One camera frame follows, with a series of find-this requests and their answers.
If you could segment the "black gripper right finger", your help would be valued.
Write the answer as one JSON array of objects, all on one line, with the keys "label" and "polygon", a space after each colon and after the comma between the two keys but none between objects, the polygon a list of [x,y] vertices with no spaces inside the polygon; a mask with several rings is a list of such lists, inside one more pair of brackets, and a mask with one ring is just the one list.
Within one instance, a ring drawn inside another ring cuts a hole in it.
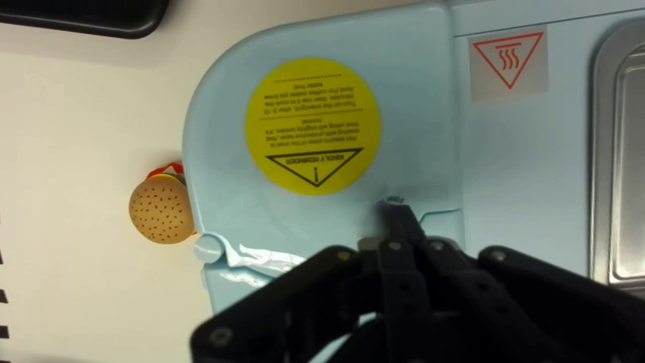
[{"label": "black gripper right finger", "polygon": [[645,363],[645,304],[525,252],[467,255],[377,210],[388,353],[403,363]]}]

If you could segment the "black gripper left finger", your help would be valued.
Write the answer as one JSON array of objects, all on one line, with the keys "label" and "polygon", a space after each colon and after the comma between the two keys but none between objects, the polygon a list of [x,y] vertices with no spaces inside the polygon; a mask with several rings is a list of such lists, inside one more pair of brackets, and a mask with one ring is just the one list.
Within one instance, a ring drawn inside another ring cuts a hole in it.
[{"label": "black gripper left finger", "polygon": [[192,363],[391,363],[388,283],[401,257],[401,243],[324,247],[204,320]]}]

